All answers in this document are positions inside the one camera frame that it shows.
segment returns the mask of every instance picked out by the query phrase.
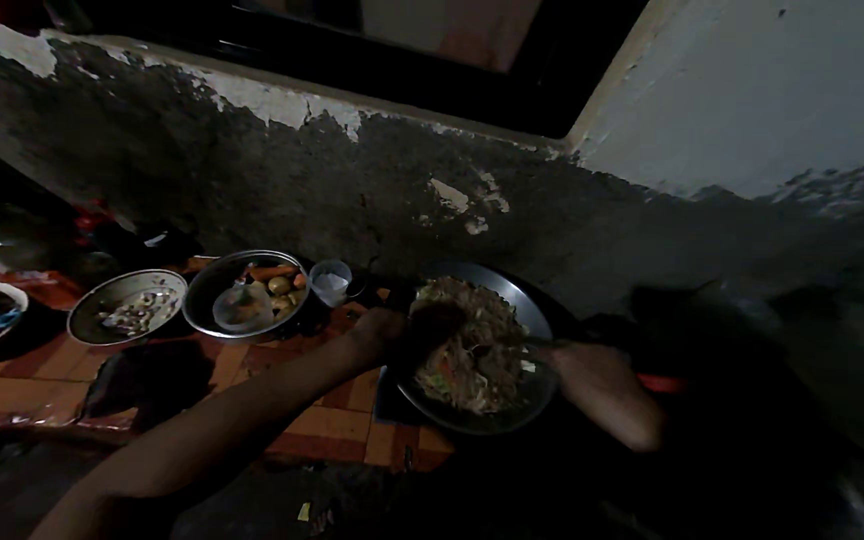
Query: window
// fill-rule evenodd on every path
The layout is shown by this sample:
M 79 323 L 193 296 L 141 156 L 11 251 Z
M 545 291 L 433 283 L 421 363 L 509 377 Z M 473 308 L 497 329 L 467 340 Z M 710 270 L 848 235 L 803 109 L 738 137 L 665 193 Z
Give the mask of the window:
M 96 30 L 563 138 L 647 0 L 82 0 Z

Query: blue object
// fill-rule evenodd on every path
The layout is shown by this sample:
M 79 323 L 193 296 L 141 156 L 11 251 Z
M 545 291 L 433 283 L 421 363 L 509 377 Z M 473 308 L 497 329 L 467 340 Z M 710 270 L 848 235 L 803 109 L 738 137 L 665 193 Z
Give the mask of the blue object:
M 13 307 L 5 313 L 2 313 L 0 315 L 0 329 L 6 329 L 13 325 L 21 314 L 22 312 L 18 310 L 18 307 Z

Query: plastic cup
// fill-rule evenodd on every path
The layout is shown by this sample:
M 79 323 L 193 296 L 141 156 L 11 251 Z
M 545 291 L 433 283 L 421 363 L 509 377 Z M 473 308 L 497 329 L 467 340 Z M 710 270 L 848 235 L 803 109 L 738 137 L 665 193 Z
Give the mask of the plastic cup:
M 323 260 L 309 272 L 309 287 L 330 308 L 346 302 L 346 289 L 353 280 L 353 271 L 341 260 Z

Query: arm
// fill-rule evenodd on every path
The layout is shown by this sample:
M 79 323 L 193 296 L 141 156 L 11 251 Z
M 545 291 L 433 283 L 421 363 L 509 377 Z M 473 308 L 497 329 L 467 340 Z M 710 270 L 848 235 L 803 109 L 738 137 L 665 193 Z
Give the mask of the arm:
M 101 538 L 112 528 L 121 533 L 129 521 L 123 510 L 141 512 L 143 508 L 137 507 L 143 505 L 148 510 L 157 499 L 188 491 L 186 488 L 203 479 L 214 479 L 216 471 L 230 465 L 237 473 L 312 401 L 374 367 L 385 345 L 404 325 L 401 314 L 373 309 L 345 335 L 162 423 L 116 451 L 73 486 L 31 539 Z M 212 491 L 221 486 L 205 483 L 212 485 Z M 155 513 L 161 514 L 162 508 Z M 137 522 L 136 526 L 148 530 L 148 523 Z
M 662 446 L 666 414 L 612 347 L 572 343 L 545 351 L 565 399 L 635 452 Z

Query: noodles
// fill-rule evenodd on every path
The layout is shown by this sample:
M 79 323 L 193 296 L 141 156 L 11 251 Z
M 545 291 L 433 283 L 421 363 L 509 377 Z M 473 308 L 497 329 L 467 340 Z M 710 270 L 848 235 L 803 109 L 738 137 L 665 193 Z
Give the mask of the noodles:
M 475 414 L 514 405 L 527 358 L 517 345 L 526 331 L 516 322 L 515 308 L 495 291 L 455 277 L 433 279 L 419 289 L 413 311 L 428 303 L 455 305 L 465 321 L 415 373 L 425 395 Z

